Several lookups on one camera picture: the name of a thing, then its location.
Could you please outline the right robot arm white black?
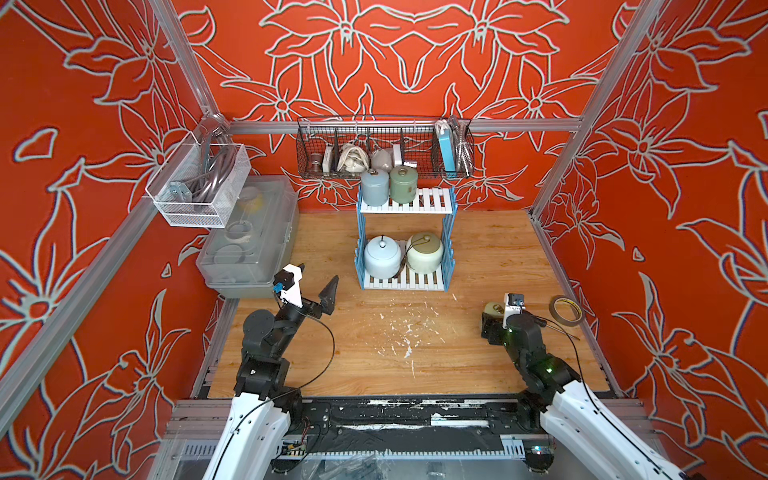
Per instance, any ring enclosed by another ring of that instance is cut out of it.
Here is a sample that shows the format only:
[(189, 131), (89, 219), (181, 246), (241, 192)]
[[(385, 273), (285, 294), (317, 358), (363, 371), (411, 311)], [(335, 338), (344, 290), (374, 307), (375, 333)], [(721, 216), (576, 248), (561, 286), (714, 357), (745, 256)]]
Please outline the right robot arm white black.
[(526, 385), (526, 421), (564, 445), (598, 479), (689, 479), (604, 406), (579, 367), (547, 350), (547, 323), (525, 309), (505, 319), (481, 316), (481, 337), (504, 348)]

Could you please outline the green tea canister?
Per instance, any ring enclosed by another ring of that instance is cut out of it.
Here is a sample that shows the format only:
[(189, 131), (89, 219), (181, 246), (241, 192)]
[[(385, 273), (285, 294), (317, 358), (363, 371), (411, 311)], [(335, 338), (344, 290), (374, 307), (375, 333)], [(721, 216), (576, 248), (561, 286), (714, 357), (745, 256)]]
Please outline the green tea canister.
[(390, 198), (394, 203), (410, 204), (417, 195), (418, 172), (415, 168), (402, 165), (390, 172)]

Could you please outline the blue white picket shelf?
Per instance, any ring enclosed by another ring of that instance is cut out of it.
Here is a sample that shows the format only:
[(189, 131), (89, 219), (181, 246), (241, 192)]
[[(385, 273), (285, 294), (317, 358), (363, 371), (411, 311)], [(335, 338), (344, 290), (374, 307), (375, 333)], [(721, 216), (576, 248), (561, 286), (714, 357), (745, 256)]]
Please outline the blue white picket shelf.
[[(407, 263), (408, 239), (412, 233), (389, 234), (401, 250), (402, 270), (394, 277), (382, 279), (373, 276), (365, 265), (365, 250), (373, 236), (366, 233), (367, 215), (391, 214), (397, 217), (433, 215), (442, 217), (442, 231), (439, 235), (443, 247), (440, 264), (432, 273), (416, 273)], [(449, 290), (456, 266), (452, 234), (457, 216), (457, 198), (453, 187), (419, 188), (416, 198), (410, 204), (399, 204), (389, 200), (382, 206), (368, 205), (361, 192), (356, 202), (358, 240), (355, 249), (355, 270), (362, 290), (446, 292)]]

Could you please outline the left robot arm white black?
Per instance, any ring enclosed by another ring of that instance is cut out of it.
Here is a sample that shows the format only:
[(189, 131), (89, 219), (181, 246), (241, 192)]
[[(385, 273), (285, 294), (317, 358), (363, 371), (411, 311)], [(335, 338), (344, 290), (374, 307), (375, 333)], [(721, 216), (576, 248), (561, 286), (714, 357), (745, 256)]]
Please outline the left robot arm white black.
[(321, 323), (332, 315), (339, 277), (332, 277), (314, 301), (301, 294), (302, 275), (301, 265), (280, 270), (272, 288), (278, 311), (255, 310), (244, 321), (234, 397), (205, 479), (262, 479), (287, 449), (285, 436), (294, 428), (309, 428), (301, 390), (320, 376), (287, 386), (290, 362), (284, 354), (305, 320)]

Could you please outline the yellow tea canister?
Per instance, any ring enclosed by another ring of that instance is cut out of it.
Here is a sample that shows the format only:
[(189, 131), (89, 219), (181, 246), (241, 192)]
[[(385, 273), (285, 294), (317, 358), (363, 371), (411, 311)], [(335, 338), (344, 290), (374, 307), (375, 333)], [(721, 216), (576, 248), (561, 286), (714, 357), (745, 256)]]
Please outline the yellow tea canister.
[(483, 314), (489, 318), (502, 320), (504, 318), (505, 307), (502, 303), (488, 302), (483, 308)]

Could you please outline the grey-blue tea canister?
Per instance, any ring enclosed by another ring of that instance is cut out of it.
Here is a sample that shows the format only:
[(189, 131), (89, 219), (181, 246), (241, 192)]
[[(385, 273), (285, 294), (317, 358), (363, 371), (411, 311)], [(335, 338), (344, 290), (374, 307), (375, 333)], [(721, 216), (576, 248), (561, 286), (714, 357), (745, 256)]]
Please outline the grey-blue tea canister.
[(370, 168), (360, 175), (363, 201), (373, 207), (380, 207), (389, 200), (389, 173), (379, 168)]

